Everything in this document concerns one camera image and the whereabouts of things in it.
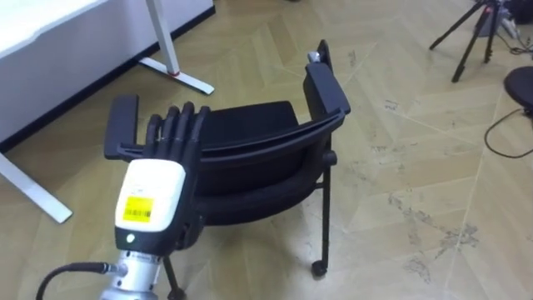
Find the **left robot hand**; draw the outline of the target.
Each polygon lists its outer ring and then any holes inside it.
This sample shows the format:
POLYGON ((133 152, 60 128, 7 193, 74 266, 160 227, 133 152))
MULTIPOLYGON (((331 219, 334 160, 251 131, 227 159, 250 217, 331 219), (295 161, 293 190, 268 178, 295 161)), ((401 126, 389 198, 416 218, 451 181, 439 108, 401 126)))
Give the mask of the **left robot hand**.
POLYGON ((202 156, 201 132, 211 109, 192 102, 154 114, 141 153, 130 158, 114 218, 117 249, 163 257, 199 222, 193 208, 202 156))

